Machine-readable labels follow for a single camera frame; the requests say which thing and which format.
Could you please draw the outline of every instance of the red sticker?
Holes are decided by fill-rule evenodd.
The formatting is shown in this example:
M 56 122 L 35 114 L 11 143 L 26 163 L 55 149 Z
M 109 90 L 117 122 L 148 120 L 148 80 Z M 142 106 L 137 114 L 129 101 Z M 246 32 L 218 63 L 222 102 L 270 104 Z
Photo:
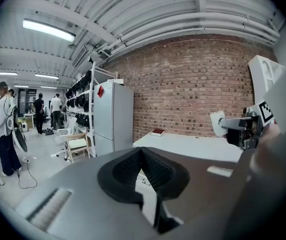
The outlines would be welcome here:
M 101 86 L 98 88 L 97 95 L 101 98 L 102 95 L 103 95 L 103 93 L 104 93 L 104 89 L 103 89 L 103 87 L 102 87 L 102 85 L 101 85 Z

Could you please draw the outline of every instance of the brick wall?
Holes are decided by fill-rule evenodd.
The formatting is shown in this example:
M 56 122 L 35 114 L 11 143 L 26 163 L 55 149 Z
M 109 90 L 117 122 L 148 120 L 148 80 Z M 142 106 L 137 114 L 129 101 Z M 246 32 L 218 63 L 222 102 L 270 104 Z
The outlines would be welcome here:
M 154 128 L 168 133 L 215 136 L 210 113 L 240 117 L 253 105 L 248 61 L 272 49 L 242 38 L 189 35 L 158 41 L 104 65 L 134 90 L 134 141 Z

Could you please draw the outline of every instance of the fluorescent light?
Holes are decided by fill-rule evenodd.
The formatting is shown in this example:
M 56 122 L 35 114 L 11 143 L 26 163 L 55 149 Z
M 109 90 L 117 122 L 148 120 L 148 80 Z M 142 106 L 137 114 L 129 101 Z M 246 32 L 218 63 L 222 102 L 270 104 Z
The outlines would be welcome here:
M 23 28 L 50 34 L 69 42 L 73 42 L 76 37 L 75 34 L 67 32 L 61 28 L 28 18 L 23 20 Z
M 14 85 L 14 87 L 18 87 L 18 88 L 29 88 L 27 85 Z
M 50 86 L 41 86 L 41 88 L 56 89 L 56 87 L 50 87 Z
M 47 75 L 47 74 L 35 74 L 36 77 L 40 78 L 52 78 L 52 79 L 59 79 L 58 76 L 53 76 L 53 75 Z
M 14 72 L 0 72 L 0 75 L 17 76 L 18 73 L 14 73 Z

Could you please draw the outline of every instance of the red book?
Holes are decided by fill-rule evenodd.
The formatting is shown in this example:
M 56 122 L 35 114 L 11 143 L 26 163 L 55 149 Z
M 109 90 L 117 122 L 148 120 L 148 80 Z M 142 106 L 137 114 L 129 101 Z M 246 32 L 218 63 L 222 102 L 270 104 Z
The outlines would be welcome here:
M 154 130 L 151 132 L 151 135 L 161 137 L 164 133 L 165 133 L 165 130 L 162 130 L 162 129 L 154 129 Z

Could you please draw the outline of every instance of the black pants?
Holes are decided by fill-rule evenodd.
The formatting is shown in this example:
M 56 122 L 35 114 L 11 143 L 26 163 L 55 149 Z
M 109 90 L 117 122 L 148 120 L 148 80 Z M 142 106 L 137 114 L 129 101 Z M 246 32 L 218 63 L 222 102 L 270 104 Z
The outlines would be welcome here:
M 58 128 L 61 129 L 61 111 L 53 111 L 53 129 L 57 129 L 57 124 Z
M 0 137 L 0 158 L 3 173 L 7 176 L 12 175 L 13 170 L 16 171 L 21 167 L 17 152 L 14 149 L 12 133 L 8 136 Z
M 35 116 L 36 116 L 36 129 L 37 129 L 37 132 L 41 134 L 42 126 L 43 126 L 43 114 L 40 112 L 37 112 Z

